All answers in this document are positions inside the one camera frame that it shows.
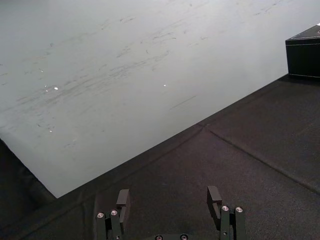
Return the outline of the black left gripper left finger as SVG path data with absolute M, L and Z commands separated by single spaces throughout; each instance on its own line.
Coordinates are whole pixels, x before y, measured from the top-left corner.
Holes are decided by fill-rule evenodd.
M 98 207 L 95 213 L 96 240 L 123 240 L 130 214 L 130 191 L 121 189 L 114 208 L 102 210 Z

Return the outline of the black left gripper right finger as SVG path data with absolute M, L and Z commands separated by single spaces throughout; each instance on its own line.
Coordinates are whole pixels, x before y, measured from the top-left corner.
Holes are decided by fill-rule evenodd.
M 223 204 L 216 186 L 207 187 L 207 206 L 219 231 L 220 240 L 246 240 L 245 211 L 241 206 L 232 208 Z

